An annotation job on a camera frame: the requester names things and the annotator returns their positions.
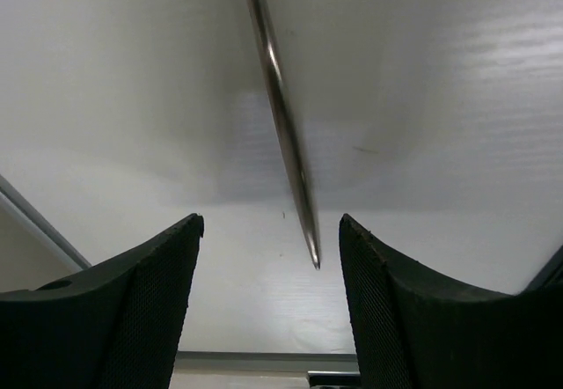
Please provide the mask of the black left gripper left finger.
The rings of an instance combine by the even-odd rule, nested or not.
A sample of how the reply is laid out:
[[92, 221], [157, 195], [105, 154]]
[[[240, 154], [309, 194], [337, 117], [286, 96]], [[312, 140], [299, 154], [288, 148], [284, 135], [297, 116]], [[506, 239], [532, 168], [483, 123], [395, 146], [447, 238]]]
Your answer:
[[1, 295], [3, 388], [166, 388], [203, 218], [36, 290]]

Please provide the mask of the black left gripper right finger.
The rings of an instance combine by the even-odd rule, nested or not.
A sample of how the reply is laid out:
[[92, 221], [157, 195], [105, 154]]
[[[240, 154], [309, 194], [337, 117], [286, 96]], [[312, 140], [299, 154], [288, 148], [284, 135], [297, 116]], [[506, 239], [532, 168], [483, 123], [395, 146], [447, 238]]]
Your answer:
[[348, 215], [339, 247], [363, 387], [561, 387], [560, 283], [515, 295], [463, 283]]

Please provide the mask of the silver metal fork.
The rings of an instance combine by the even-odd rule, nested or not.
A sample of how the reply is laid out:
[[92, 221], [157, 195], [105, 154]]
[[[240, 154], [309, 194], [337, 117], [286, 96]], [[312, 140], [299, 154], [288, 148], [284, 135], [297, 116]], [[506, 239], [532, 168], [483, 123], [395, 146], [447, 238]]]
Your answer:
[[267, 0], [246, 0], [281, 156], [311, 263], [321, 268], [317, 211], [305, 150], [289, 102]]

